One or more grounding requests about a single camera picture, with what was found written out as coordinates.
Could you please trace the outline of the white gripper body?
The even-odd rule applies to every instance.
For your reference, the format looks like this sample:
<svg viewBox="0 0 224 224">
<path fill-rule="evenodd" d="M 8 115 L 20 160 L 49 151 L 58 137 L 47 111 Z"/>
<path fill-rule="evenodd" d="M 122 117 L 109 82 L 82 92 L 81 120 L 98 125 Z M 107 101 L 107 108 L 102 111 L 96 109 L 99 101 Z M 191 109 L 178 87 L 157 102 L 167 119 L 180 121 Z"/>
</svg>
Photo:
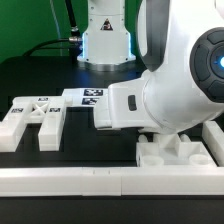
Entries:
<svg viewBox="0 0 224 224">
<path fill-rule="evenodd" d="M 144 105 L 143 78 L 111 84 L 97 101 L 93 115 L 97 129 L 148 128 L 157 129 Z"/>
</svg>

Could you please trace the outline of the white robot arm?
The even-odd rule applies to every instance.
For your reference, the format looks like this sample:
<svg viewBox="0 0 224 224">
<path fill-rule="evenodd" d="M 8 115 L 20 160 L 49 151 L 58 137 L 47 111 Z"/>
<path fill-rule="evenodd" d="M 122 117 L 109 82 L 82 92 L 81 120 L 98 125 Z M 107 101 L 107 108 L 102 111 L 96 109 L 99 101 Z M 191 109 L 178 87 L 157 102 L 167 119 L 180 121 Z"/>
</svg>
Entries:
<svg viewBox="0 0 224 224">
<path fill-rule="evenodd" d="M 96 128 L 178 133 L 224 113 L 224 0 L 142 0 L 136 34 L 146 70 L 108 87 Z"/>
</svg>

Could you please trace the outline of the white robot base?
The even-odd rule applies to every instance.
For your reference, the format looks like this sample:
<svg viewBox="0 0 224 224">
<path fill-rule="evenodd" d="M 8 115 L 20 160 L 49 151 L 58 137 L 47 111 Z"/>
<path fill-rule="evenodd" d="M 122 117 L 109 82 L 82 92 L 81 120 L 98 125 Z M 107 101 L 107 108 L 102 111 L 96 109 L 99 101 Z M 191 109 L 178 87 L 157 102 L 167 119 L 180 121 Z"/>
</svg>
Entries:
<svg viewBox="0 0 224 224">
<path fill-rule="evenodd" d="M 125 27 L 125 0 L 88 0 L 88 27 L 82 35 L 80 67 L 117 71 L 135 61 Z"/>
</svg>

